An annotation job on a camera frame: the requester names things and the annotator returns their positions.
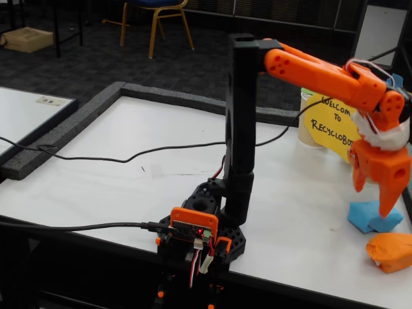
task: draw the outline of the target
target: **blue paper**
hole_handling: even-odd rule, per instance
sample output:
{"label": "blue paper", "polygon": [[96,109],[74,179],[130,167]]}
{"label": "blue paper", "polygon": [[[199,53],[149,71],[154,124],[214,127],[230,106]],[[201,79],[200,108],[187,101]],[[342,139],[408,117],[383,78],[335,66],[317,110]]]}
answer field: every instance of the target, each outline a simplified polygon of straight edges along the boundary
{"label": "blue paper", "polygon": [[[395,79],[395,88],[399,88],[399,87],[403,87],[404,85],[404,78],[400,75],[397,74],[392,74],[393,79]],[[392,85],[392,80],[391,79],[387,79],[386,80],[386,84],[393,86]]]}
{"label": "blue paper", "polygon": [[382,218],[379,214],[379,201],[350,203],[348,220],[363,233],[368,233],[373,230],[379,233],[390,232],[403,219],[403,215],[395,208],[392,209],[386,218]]}

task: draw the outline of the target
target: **orange robotic arm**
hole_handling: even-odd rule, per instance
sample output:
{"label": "orange robotic arm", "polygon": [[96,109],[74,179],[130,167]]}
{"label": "orange robotic arm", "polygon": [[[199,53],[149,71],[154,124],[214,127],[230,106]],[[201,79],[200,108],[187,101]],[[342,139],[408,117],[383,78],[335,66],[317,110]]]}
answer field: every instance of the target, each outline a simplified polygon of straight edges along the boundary
{"label": "orange robotic arm", "polygon": [[[405,93],[387,87],[385,82],[364,66],[349,62],[345,68],[340,68],[285,44],[281,45],[284,50],[273,49],[265,55],[265,68],[270,75],[356,108],[360,117],[372,127],[374,134],[398,134],[397,128],[401,125],[399,119],[406,100],[409,100]],[[362,138],[353,143],[349,152],[354,167],[353,184],[356,191],[360,192],[367,177],[377,182],[380,189],[380,214],[386,217],[409,183],[411,158],[407,153],[406,141],[401,142],[400,147],[387,150],[375,144],[372,146],[368,138],[362,132],[359,133]]]}

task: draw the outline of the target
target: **blue object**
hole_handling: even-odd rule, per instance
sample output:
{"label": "blue object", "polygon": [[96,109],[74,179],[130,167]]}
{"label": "blue object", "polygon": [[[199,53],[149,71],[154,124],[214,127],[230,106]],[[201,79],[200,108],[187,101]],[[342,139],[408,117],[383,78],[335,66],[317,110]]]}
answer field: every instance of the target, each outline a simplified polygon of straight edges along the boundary
{"label": "blue object", "polygon": [[[404,78],[403,78],[402,76],[397,75],[397,74],[392,74],[392,77],[393,77],[393,79],[395,79],[395,88],[403,87],[403,85],[404,85]],[[387,79],[387,80],[386,80],[386,84],[388,84],[388,85],[390,85],[390,86],[393,86],[391,79]]]}
{"label": "blue object", "polygon": [[178,5],[179,0],[127,0],[128,3],[144,6],[146,8],[159,8],[161,6]]}
{"label": "blue object", "polygon": [[379,233],[390,232],[403,219],[403,215],[401,215],[395,208],[392,209],[386,218],[380,217],[379,201],[350,203],[348,220],[363,233],[368,233],[373,230]]}

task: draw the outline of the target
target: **white table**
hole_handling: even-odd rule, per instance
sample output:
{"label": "white table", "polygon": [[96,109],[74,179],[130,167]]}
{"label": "white table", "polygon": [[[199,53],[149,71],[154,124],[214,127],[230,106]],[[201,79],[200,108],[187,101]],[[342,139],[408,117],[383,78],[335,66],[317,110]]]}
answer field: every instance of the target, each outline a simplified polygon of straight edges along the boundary
{"label": "white table", "polygon": [[[59,113],[67,113],[65,109],[74,101],[71,98],[59,98],[0,87],[0,136],[13,142],[26,141],[24,144],[27,145],[38,138],[36,130],[47,126],[48,122],[53,122],[53,118]],[[1,162],[4,163],[10,158],[10,151],[13,148],[14,146],[0,140]]]}
{"label": "white table", "polygon": [[[257,124],[258,142],[284,127]],[[164,145],[223,140],[225,117],[195,109],[122,97],[71,141],[64,156],[129,156]],[[0,185],[0,215],[53,226],[115,221],[157,221],[180,206],[212,176],[225,146],[168,150],[128,164],[50,159],[24,180]],[[336,154],[300,144],[297,129],[257,148],[255,181],[245,253],[231,272],[388,308],[410,308],[412,268],[380,271],[363,235],[346,219],[350,201],[377,199],[366,187],[357,194],[350,167]],[[406,217],[395,232],[412,232]],[[117,228],[83,232],[121,245],[156,252],[155,235]]]}

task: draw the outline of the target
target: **robotic arm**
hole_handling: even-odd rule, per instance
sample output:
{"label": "robotic arm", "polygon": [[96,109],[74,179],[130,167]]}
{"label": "robotic arm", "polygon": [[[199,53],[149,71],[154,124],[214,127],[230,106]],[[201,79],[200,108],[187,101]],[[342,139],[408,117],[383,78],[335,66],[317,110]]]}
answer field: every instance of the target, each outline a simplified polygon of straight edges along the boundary
{"label": "robotic arm", "polygon": [[[353,184],[358,192],[367,177],[379,184],[382,217],[390,213],[409,183],[411,158],[406,144],[411,101],[403,89],[387,86],[353,61],[340,68],[276,40],[231,35],[224,177],[208,179],[181,207],[175,207],[161,221],[173,232],[159,233],[156,240],[159,255],[186,260],[192,273],[199,252],[208,252],[206,257],[200,254],[200,269],[207,271],[213,261],[212,268],[219,272],[228,270],[230,262],[245,250],[246,239],[239,226],[247,218],[254,180],[256,95],[261,72],[357,109],[353,119],[361,139],[354,141],[348,152],[354,168]],[[221,209],[223,197],[226,204]]]}
{"label": "robotic arm", "polygon": [[[348,153],[354,167],[353,184],[360,192],[367,177],[377,182],[380,214],[386,217],[409,183],[411,159],[406,144],[410,132],[411,103],[407,93],[387,86],[368,68],[352,61],[340,68],[276,40],[257,41],[250,35],[232,37],[232,43],[232,71],[227,95],[227,160],[230,164],[225,168],[225,179],[228,188],[236,182],[246,185],[242,185],[242,189],[251,186],[245,178],[253,177],[253,165],[248,157],[254,156],[252,144],[255,141],[254,119],[248,115],[253,114],[252,108],[255,108],[250,102],[256,96],[259,68],[278,79],[336,98],[357,109],[354,121],[362,138],[353,143]],[[255,51],[254,57],[248,57],[246,54],[252,50]],[[254,58],[257,58],[257,63],[250,69],[252,64],[245,59],[253,62]],[[248,111],[243,107],[246,104],[251,106]],[[244,118],[253,124],[246,126],[248,122]],[[245,193],[237,195],[245,198]],[[221,214],[224,219],[229,219],[229,223],[242,224],[246,211],[245,206],[235,207],[227,203]]]}

